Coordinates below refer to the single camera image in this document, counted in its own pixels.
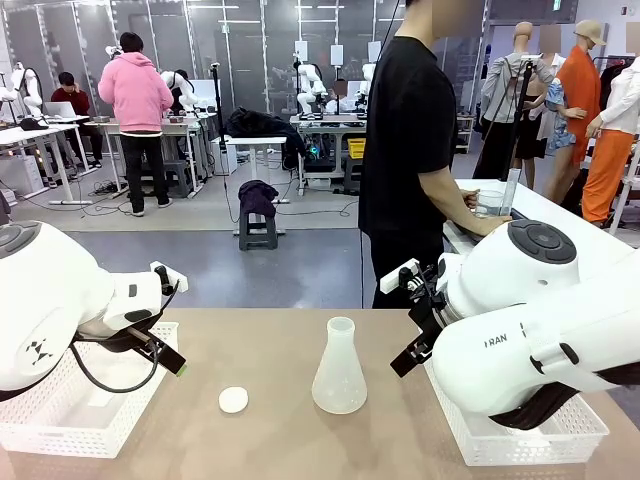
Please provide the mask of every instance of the white shirt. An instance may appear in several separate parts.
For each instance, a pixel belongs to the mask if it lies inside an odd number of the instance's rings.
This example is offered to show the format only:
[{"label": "white shirt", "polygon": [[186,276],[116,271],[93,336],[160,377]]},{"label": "white shirt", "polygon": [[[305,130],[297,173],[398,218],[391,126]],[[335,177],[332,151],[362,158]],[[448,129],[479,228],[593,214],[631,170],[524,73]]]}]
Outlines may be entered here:
[{"label": "white shirt", "polygon": [[607,109],[600,114],[605,130],[619,130],[635,135],[640,117],[640,59],[611,82]]}]

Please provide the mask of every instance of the black pants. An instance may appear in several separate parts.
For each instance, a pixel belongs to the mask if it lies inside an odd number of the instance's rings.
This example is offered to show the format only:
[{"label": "black pants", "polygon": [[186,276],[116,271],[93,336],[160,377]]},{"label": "black pants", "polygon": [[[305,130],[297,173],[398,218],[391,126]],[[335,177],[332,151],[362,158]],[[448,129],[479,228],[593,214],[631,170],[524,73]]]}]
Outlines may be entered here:
[{"label": "black pants", "polygon": [[[80,133],[80,136],[82,137],[89,137],[89,141],[91,142],[91,151],[93,152],[93,158],[95,160],[102,161],[102,134],[100,133],[100,130],[98,130],[96,127],[87,127],[85,125],[80,125],[80,127],[78,127],[78,133]],[[67,140],[71,145],[73,153],[76,154],[76,157],[82,159],[76,132],[74,132],[73,130],[67,132]]]},{"label": "black pants", "polygon": [[153,174],[153,188],[159,204],[169,201],[167,196],[167,180],[164,176],[162,160],[162,139],[160,137],[120,137],[124,159],[127,163],[127,181],[131,206],[134,212],[144,209],[144,194],[142,193],[142,154],[147,157],[147,163]]},{"label": "black pants", "polygon": [[373,233],[369,239],[371,240],[371,261],[376,276],[373,308],[410,309],[414,304],[409,300],[408,291],[397,288],[385,295],[380,291],[380,280],[412,258],[420,262],[423,270],[429,265],[436,265],[438,258],[444,253],[442,227],[437,232],[420,234],[415,232]]},{"label": "black pants", "polygon": [[505,171],[505,163],[508,163],[507,170],[511,166],[512,152],[509,151],[509,139],[513,123],[494,122],[489,132],[490,125],[489,120],[482,119],[484,147],[473,172],[474,179],[500,179]]}]

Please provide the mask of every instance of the black button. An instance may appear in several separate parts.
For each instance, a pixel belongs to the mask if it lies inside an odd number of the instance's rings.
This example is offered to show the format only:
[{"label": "black button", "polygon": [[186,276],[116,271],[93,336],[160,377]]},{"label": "black button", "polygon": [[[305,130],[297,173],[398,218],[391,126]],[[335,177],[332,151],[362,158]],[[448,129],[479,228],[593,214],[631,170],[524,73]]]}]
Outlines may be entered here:
[{"label": "black button", "polygon": [[561,244],[560,237],[546,225],[535,225],[527,230],[532,242],[543,248],[558,248]]},{"label": "black button", "polygon": [[20,227],[16,227],[15,225],[0,227],[0,247],[4,247],[13,242],[18,235],[20,235]]}]

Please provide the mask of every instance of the hand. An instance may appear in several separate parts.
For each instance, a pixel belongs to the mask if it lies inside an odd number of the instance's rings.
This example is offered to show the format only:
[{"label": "hand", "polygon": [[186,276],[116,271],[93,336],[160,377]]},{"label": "hand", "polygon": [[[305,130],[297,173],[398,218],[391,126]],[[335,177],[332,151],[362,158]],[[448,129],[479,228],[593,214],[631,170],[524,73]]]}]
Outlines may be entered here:
[{"label": "hand", "polygon": [[513,220],[511,217],[478,217],[476,225],[472,231],[473,233],[486,237],[500,225],[508,223],[511,220]]},{"label": "hand", "polygon": [[587,127],[586,137],[587,138],[595,137],[600,132],[600,129],[602,128],[603,123],[604,122],[602,121],[602,117],[600,115],[594,118],[593,121]]},{"label": "hand", "polygon": [[472,210],[478,206],[479,191],[480,190],[474,190],[473,192],[470,192],[469,190],[460,190],[460,193],[462,194],[462,199],[464,200],[464,203],[467,205],[467,208],[469,210]]},{"label": "hand", "polygon": [[581,108],[578,108],[578,107],[573,107],[573,108],[565,109],[563,115],[567,118],[576,118],[578,120],[582,120],[587,116],[587,111],[582,110]]}]

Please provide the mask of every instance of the table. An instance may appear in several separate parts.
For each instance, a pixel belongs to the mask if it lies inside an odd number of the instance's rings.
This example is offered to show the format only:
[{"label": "table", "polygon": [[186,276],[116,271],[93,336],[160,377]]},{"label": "table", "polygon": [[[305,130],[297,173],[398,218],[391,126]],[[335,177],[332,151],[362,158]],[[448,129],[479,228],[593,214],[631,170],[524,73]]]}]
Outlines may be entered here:
[{"label": "table", "polygon": [[[458,186],[465,190],[503,191],[504,185],[498,180],[458,180]],[[597,275],[612,263],[633,252],[633,248],[629,245],[550,202],[524,185],[518,185],[513,207],[527,218],[553,225],[571,238],[578,250],[578,266],[580,277],[583,279]],[[457,253],[468,254],[474,247],[474,242],[451,222],[445,224],[444,235]]]},{"label": "table", "polygon": [[[38,147],[38,150],[40,150],[40,155],[43,158],[46,158],[46,144],[49,143],[51,145],[53,157],[56,161],[56,164],[58,165],[58,173],[60,174],[60,179],[62,180],[62,189],[64,191],[66,200],[50,200],[50,205],[91,205],[93,203],[90,200],[73,199],[71,188],[69,187],[67,172],[65,171],[64,163],[62,161],[62,155],[60,155],[60,147],[58,146],[56,134],[74,129],[77,131],[78,125],[49,125],[49,128],[46,130],[29,131],[22,130],[22,128],[20,127],[14,127],[0,131],[0,147],[5,149],[7,147],[17,145],[18,148],[24,150],[24,148],[28,146],[31,141],[33,141],[33,143],[35,143]],[[49,179],[49,184],[51,184],[53,181],[53,171],[51,170],[51,166],[49,165],[48,161],[44,161],[43,166]]]},{"label": "table", "polygon": [[[267,167],[267,183],[271,183],[271,173],[269,171],[269,153],[267,147],[269,145],[280,145],[282,147],[287,143],[287,137],[229,137],[225,135],[228,145],[246,145],[249,147],[249,161],[251,163],[251,179],[258,179],[258,160],[257,147],[262,146],[262,155],[265,166]],[[213,140],[216,145],[220,144],[220,137]]]},{"label": "table", "polygon": [[[182,123],[171,123],[171,121],[168,118],[163,118],[162,119],[162,134],[166,135],[166,136],[178,136],[178,137],[186,137],[187,138],[187,156],[189,158],[189,167],[191,170],[191,181],[193,182],[193,191],[189,194],[188,198],[193,198],[195,197],[198,192],[200,192],[200,190],[202,190],[202,184],[198,181],[198,177],[196,176],[196,171],[195,171],[195,162],[194,162],[194,158],[193,158],[193,150],[191,148],[191,142],[189,141],[189,136],[191,135],[192,132],[194,132],[195,130],[200,130],[200,120],[201,118],[198,117],[183,117],[184,120]],[[112,160],[112,167],[113,167],[113,175],[115,177],[115,181],[116,181],[116,188],[118,190],[118,192],[114,195],[121,195],[122,193],[124,193],[127,189],[121,189],[120,187],[120,179],[118,177],[118,169],[116,168],[116,163],[115,163],[115,157],[113,155],[113,149],[111,147],[111,141],[109,140],[109,136],[110,135],[120,135],[120,123],[112,118],[109,123],[96,123],[96,122],[88,122],[85,125],[88,126],[92,126],[92,127],[98,127],[101,128],[105,139],[107,140],[107,148],[109,149],[109,155],[111,156],[111,160]],[[122,147],[120,146],[119,142],[116,142],[116,148],[118,149],[118,156],[120,157],[120,160],[122,161],[124,159],[124,154],[122,152]]]},{"label": "table", "polygon": [[[68,118],[62,118],[62,117],[45,117],[46,121],[48,123],[53,123],[53,124],[58,124],[58,123],[78,123],[81,122],[83,120],[89,120],[91,117],[89,117],[88,115],[76,115],[75,117],[68,117]],[[79,177],[83,177],[91,172],[95,172],[97,170],[97,168],[89,168],[89,163],[87,162],[87,154],[84,151],[84,145],[82,145],[82,139],[80,138],[80,129],[76,128],[76,138],[78,139],[78,145],[80,145],[80,155],[82,155],[82,164],[84,165],[84,172],[80,172],[78,173]],[[64,142],[64,149],[65,152],[67,153],[67,156],[69,158],[73,158],[73,155],[71,154],[71,152],[69,151],[69,148],[67,146],[67,142],[65,140]]]},{"label": "table", "polygon": [[[306,182],[310,178],[344,178],[342,170],[342,137],[346,134],[365,135],[367,133],[367,121],[359,120],[357,115],[349,113],[344,115],[325,115],[322,120],[301,121],[299,116],[291,117],[291,125],[296,127],[298,133],[312,135],[328,133],[336,137],[336,166],[332,172],[313,172],[308,173],[304,170],[304,159],[299,158],[298,169],[300,174],[300,183],[298,186],[298,195],[304,195]],[[327,125],[330,123],[340,123],[339,126]],[[345,125],[344,123],[359,123],[360,126]]]},{"label": "table", "polygon": [[[356,323],[367,403],[333,416],[311,384],[326,322]],[[389,362],[415,336],[404,312],[169,309],[188,369],[167,375],[115,460],[0,450],[3,480],[630,480],[640,432],[606,393],[585,399],[611,430],[585,465],[469,468],[424,369],[399,379]],[[220,412],[218,394],[247,388],[247,409]]]}]

